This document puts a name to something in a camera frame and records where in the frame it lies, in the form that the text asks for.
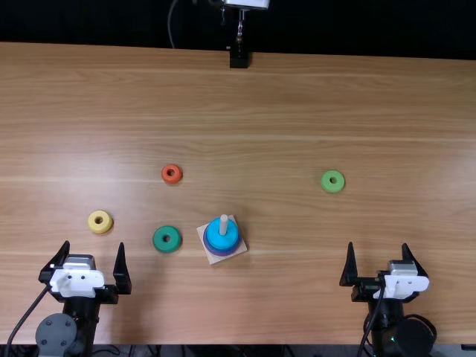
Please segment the green ring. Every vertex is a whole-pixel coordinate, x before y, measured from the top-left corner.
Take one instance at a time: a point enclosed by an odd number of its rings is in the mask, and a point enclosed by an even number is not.
[[[162,253],[172,253],[179,249],[181,245],[181,235],[176,228],[170,225],[165,225],[155,231],[154,236],[152,237],[152,243],[158,251],[161,251]]]
[[[329,170],[322,175],[321,185],[325,191],[337,193],[344,188],[345,179],[340,172]]]

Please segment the wood grain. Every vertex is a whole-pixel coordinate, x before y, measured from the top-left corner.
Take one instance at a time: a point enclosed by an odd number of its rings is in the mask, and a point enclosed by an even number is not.
[[[476,62],[0,44],[0,342],[65,239],[132,295],[103,306],[96,343],[356,344],[367,314],[338,286],[407,242],[431,290],[406,312],[439,343],[475,343]],[[177,163],[180,185],[161,181]],[[347,185],[319,183],[328,169]],[[112,213],[110,234],[87,227]],[[249,251],[210,267],[196,227],[236,216]],[[156,252],[174,225],[183,246]],[[16,342],[61,305],[46,297]]]

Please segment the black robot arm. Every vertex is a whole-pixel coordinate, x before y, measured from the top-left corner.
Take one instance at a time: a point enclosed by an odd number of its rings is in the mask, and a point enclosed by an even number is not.
[[[51,295],[64,303],[62,314],[50,315],[38,326],[39,356],[91,355],[100,305],[116,304],[118,295],[132,291],[123,243],[119,245],[113,275],[116,284],[104,284],[93,256],[69,254],[69,242],[62,245],[39,274],[39,281],[50,287]]]
[[[369,307],[358,357],[362,352],[370,356],[364,347],[370,331],[369,345],[376,357],[428,356],[437,338],[435,327],[422,316],[403,312],[403,304],[418,297],[428,284],[428,274],[406,244],[402,245],[402,260],[391,260],[388,270],[377,271],[377,277],[359,277],[353,244],[349,243],[339,285],[352,286],[352,301]]]

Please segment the black background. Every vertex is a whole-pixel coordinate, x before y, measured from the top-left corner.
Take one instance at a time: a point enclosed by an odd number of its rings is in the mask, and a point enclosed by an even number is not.
[[[170,3],[0,0],[0,40],[167,48]],[[176,47],[224,50],[236,24],[220,20],[209,0],[178,0]],[[271,0],[245,35],[252,51],[476,59],[476,0]]]

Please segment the black mount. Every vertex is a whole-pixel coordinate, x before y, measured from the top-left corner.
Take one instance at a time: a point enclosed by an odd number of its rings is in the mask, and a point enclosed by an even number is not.
[[[53,258],[45,265],[45,267],[39,273],[38,280],[40,283],[44,283],[47,286],[50,285],[51,278],[57,269],[61,269],[69,256],[69,242],[65,241],[62,247],[58,250]],[[90,255],[75,254],[75,257],[84,257],[94,260]],[[92,345],[94,343],[94,334],[96,333],[96,325],[99,322],[99,309],[101,304],[117,304],[119,300],[118,295],[130,295],[132,291],[132,284],[127,270],[126,254],[124,251],[124,243],[119,245],[118,254],[114,265],[113,276],[116,281],[115,285],[105,285],[102,288],[95,288],[95,297],[63,297],[59,292],[52,292],[50,294],[60,303],[64,303],[62,314],[67,315],[73,319],[76,325],[76,337],[72,343],[59,344],[56,350],[48,352],[48,356],[70,356],[70,357],[87,357],[91,355]],[[47,327],[53,325],[53,315],[46,325],[41,323],[38,327],[37,334],[44,332]],[[58,332],[54,332],[52,329],[49,335],[53,338],[53,335]],[[46,341],[48,344],[48,338],[43,338],[41,341]]]
[[[407,244],[402,245],[402,260],[390,262],[401,264],[413,262],[418,275],[428,277]],[[389,274],[389,271],[377,271],[377,277],[359,277],[353,244],[349,242],[339,285],[353,287],[352,302],[368,303],[369,314],[365,318],[364,331],[370,322],[370,316],[376,314],[375,322],[371,327],[373,355],[375,357],[427,357],[437,339],[435,327],[422,316],[405,316],[403,312],[403,304],[412,301],[419,292],[414,292],[404,300],[384,298],[376,311],[378,301],[374,298],[374,294],[385,288],[384,276]]]
[[[248,68],[251,64],[251,53],[244,43],[244,27],[246,9],[238,9],[237,37],[230,46],[230,68]]]

